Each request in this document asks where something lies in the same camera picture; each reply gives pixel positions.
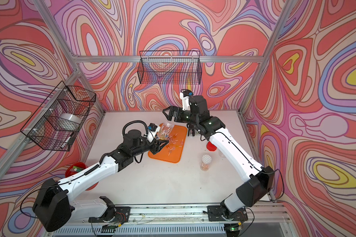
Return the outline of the white lid candy jar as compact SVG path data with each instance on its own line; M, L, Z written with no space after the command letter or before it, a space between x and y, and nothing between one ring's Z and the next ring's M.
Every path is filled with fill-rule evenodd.
M157 133L159 140L169 140L171 137L171 132L173 131L174 125L168 122L160 124L160 129Z

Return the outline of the red jar lid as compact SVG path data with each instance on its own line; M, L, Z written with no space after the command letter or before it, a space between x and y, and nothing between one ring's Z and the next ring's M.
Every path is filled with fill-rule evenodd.
M206 144L206 149L210 152L214 152L217 150L217 147L211 143L210 141Z

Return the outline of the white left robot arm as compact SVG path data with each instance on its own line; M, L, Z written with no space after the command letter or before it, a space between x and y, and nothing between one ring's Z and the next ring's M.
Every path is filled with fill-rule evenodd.
M153 137L148 140L141 132L132 129L123 134L123 142L112 152L105 153L99 162L70 177L45 181L37 194L32 211L47 232L64 226L72 217L79 215L74 200L85 190L108 176L119 173L145 152L159 153L169 140Z

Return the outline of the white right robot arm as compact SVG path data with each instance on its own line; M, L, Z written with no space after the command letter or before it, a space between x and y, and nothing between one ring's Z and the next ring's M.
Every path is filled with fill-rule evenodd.
M275 171L257 162L235 141L226 125L210 114L203 96L182 93L181 100L182 107L170 106L163 110L166 119L185 123L190 130L197 131L223 153L241 178L242 184L221 202L224 213L252 207L270 192Z

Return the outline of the lollipop candies on tray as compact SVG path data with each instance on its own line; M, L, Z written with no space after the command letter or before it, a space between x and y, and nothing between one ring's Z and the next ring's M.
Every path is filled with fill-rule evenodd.
M178 156L184 148L184 143L185 135L171 135L171 137L169 138L169 144L166 145L160 153L168 156L169 158L172 156Z

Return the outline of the patterned lid candy jar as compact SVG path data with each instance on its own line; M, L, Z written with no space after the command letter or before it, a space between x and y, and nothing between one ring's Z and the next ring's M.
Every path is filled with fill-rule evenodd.
M203 155L201 158L201 166L200 166L201 170L207 171L210 167L211 161L212 161L212 158L210 155L208 155L208 154Z

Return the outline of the orange tray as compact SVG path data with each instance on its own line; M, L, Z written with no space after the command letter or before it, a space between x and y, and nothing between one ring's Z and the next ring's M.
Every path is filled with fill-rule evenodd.
M187 128L185 126L175 125L170 133L170 142L159 153L153 155L148 152L151 159L176 164L181 160L185 140L187 138Z

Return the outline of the black stapler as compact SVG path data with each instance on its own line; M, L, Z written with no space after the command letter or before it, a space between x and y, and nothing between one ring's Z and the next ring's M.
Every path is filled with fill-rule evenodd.
M187 133L188 137L194 137L195 136L195 128L194 128L194 126L189 124L187 126L187 128L188 128L188 133Z

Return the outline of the red pen cup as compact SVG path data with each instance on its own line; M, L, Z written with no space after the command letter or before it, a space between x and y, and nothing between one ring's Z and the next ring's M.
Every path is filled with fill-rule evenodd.
M85 163L76 162L68 167L68 169L65 172L65 178L69 178L71 176L73 176L74 178L78 178L79 177L78 174L82 173L83 170L85 170L86 168L88 167Z

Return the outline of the white bowl in basket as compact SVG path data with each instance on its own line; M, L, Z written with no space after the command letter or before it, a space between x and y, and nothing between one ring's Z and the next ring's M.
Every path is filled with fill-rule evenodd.
M74 114L63 113L57 120L59 128L65 131L77 131L82 120Z

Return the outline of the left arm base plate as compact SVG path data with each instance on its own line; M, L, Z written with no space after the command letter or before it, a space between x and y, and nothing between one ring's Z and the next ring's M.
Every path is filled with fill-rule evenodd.
M130 206L109 207L101 217L90 217L89 223L124 224L129 220L130 211Z

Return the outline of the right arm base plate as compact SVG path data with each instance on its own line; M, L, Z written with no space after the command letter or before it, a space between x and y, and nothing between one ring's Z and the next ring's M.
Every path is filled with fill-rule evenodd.
M237 221L243 223L248 221L248 215L245 208L240 208L235 212L231 212L222 205L209 205L207 206L207 210L203 211L203 213L208 215L210 222Z

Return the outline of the aluminium frame corner post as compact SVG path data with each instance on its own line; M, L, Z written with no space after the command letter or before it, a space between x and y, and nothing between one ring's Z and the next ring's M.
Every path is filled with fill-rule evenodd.
M245 92L245 95L243 97L242 103L240 105L240 108L238 110L239 114L243 114L243 111L248 107L248 103L251 102L254 90L257 87L257 84L259 80L263 76L263 72L265 68L268 65L270 55L273 52L273 49L275 45L277 44L279 37L284 30L284 27L290 17L290 14L296 5L297 1L292 0L292 1L285 1L284 6L282 8L282 11L278 17L278 20L276 22L276 25L272 31L271 37L268 39L267 46L264 50L264 53L262 54L262 61L259 62L259 65L256 67L256 71L253 75L253 78L251 79L249 86L247 88L247 91Z

